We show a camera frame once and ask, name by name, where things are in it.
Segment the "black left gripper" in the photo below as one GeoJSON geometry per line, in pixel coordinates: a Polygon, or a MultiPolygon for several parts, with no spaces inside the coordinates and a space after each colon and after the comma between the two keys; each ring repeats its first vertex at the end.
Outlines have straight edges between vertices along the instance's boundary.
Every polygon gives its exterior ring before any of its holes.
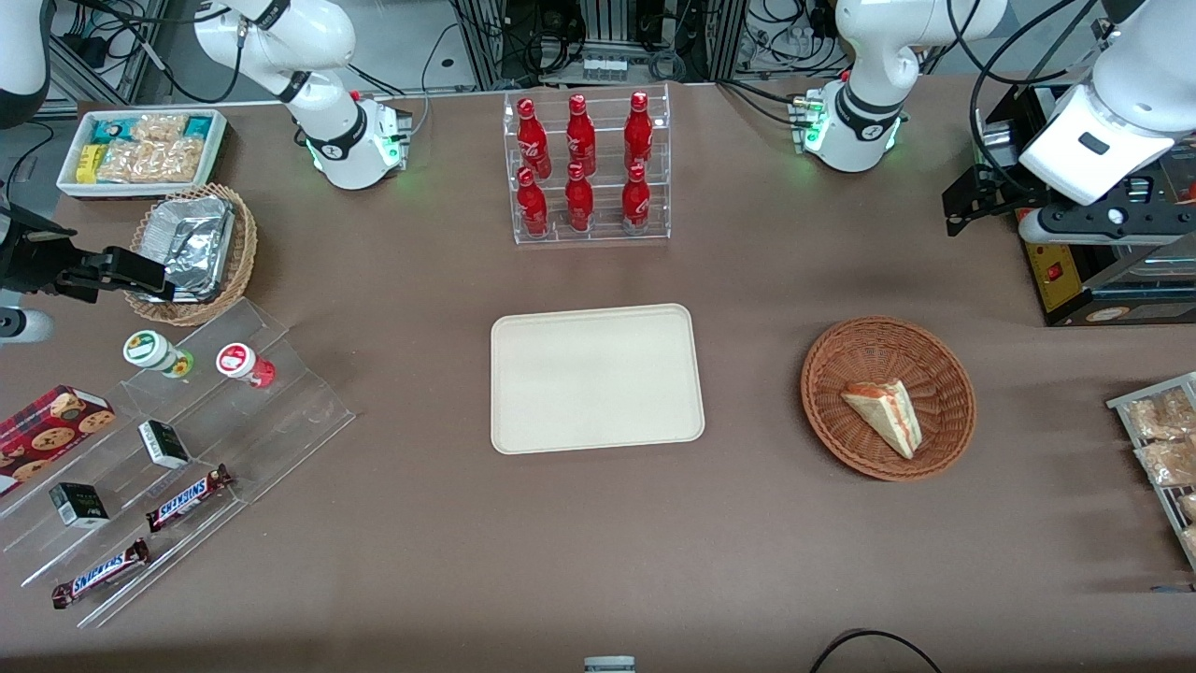
{"type": "Polygon", "coordinates": [[[946,235],[959,235],[962,230],[990,216],[1013,214],[1021,208],[1041,208],[1044,204],[1042,188],[1025,186],[1015,181],[1029,172],[1020,166],[991,166],[978,161],[962,172],[951,186],[941,192],[942,214],[946,218],[946,235]]]}

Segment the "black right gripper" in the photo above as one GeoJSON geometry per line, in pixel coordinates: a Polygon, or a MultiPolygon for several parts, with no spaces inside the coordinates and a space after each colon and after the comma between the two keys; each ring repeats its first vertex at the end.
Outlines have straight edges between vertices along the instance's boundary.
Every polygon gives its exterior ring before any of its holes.
{"type": "Polygon", "coordinates": [[[18,294],[65,295],[94,304],[99,290],[123,285],[127,293],[144,302],[175,302],[176,286],[167,280],[161,263],[110,246],[100,252],[100,268],[91,265],[94,253],[74,247],[77,230],[65,230],[26,208],[4,208],[1,285],[18,294]]]}

